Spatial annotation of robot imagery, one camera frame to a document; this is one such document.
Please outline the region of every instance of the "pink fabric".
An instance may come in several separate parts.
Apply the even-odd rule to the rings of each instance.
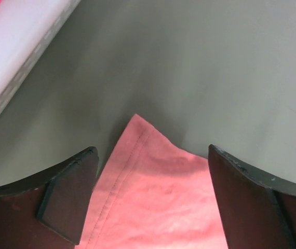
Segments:
[[[76,249],[227,248],[206,159],[135,115],[91,196]]]

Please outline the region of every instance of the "gray surface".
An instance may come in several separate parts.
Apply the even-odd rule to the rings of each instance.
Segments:
[[[0,117],[0,185],[103,164],[134,113],[296,182],[296,1],[83,0]]]

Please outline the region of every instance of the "red object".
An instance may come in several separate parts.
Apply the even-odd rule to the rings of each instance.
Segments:
[[[76,249],[224,249],[208,161],[135,115],[92,193]]]

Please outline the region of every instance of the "towel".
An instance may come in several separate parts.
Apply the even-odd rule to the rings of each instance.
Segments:
[[[207,159],[135,115],[94,188],[76,249],[224,249]]]

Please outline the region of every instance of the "bright pink fabric in container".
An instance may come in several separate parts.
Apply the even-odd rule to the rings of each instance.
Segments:
[[[227,248],[207,159],[135,115],[92,193],[76,249]]]

